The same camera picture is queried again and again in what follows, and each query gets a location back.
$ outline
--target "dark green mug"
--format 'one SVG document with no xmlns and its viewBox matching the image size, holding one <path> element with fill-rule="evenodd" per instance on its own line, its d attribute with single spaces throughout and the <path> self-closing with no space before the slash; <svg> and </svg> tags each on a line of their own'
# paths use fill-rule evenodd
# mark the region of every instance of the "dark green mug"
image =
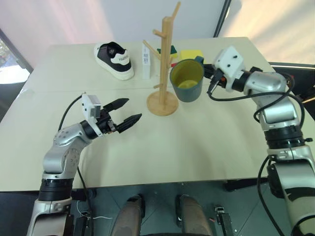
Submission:
<svg viewBox="0 0 315 236">
<path fill-rule="evenodd" d="M 201 94 L 203 75 L 203 57 L 178 62 L 170 73 L 170 81 L 178 99 L 183 102 L 196 100 Z"/>
</svg>

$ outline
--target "white wall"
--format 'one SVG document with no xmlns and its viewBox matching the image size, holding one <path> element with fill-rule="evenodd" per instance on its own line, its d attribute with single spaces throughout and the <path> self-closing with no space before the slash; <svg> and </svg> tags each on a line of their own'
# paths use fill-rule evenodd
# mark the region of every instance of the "white wall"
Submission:
<svg viewBox="0 0 315 236">
<path fill-rule="evenodd" d="M 315 64 L 315 0 L 232 0 L 220 36 L 247 36 L 268 61 Z"/>
<path fill-rule="evenodd" d="M 173 38 L 212 37 L 224 0 L 182 0 Z M 52 44 L 156 39 L 177 0 L 0 0 L 0 28 L 35 67 Z"/>
</svg>

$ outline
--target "white wire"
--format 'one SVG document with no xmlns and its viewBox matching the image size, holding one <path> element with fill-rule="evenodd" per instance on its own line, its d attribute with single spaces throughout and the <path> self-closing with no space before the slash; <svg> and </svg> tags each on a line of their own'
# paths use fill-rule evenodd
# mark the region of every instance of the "white wire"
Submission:
<svg viewBox="0 0 315 236">
<path fill-rule="evenodd" d="M 82 212 L 80 212 L 78 204 L 79 204 L 79 201 L 77 201 L 77 210 L 78 210 L 79 214 L 80 214 L 81 216 L 84 216 L 84 217 L 90 219 L 90 217 L 88 217 L 88 216 L 82 214 Z M 113 219 L 112 217 L 105 217 L 105 216 L 93 217 L 93 219 L 99 219 L 99 218 L 104 218 L 104 219 L 107 219 L 107 220 L 112 220 L 112 219 Z"/>
</svg>

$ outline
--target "black and white sneaker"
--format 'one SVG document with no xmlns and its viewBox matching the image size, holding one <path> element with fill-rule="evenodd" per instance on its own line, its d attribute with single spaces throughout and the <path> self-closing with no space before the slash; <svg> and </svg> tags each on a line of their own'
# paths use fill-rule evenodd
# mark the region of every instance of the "black and white sneaker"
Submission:
<svg viewBox="0 0 315 236">
<path fill-rule="evenodd" d="M 128 51 L 115 42 L 96 44 L 94 56 L 100 66 L 119 80 L 128 80 L 134 75 Z"/>
</svg>

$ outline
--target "white table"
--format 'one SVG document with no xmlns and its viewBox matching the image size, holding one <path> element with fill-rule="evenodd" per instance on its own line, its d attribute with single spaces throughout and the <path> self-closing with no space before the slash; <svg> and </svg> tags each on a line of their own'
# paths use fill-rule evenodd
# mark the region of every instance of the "white table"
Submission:
<svg viewBox="0 0 315 236">
<path fill-rule="evenodd" d="M 231 44 L 244 56 L 247 69 L 255 65 L 273 71 L 246 38 L 174 42 L 178 51 L 201 49 L 208 63 L 221 48 Z M 61 116 L 84 91 L 97 95 L 103 105 L 129 98 L 124 107 L 111 112 L 116 123 L 143 114 L 131 129 L 95 139 L 85 148 L 80 168 L 88 187 L 257 176 L 267 145 L 260 125 L 252 118 L 256 109 L 253 101 L 212 101 L 205 93 L 208 81 L 204 79 L 202 94 L 195 102 L 180 102 L 174 114 L 155 116 L 146 108 L 146 99 L 158 81 L 156 59 L 152 58 L 152 79 L 142 81 L 141 44 L 122 45 L 128 45 L 135 67 L 135 77 L 125 82 L 113 79 L 96 64 L 93 45 L 55 46 L 48 51 L 0 123 L 0 191 L 39 189 L 43 156 L 52 145 Z M 217 88 L 214 95 L 241 94 Z M 64 125 L 83 119 L 77 103 Z M 304 137 L 312 137 L 314 131 L 314 121 L 306 112 Z M 314 143 L 310 146 L 315 153 Z M 82 187 L 78 177 L 73 187 Z"/>
</svg>

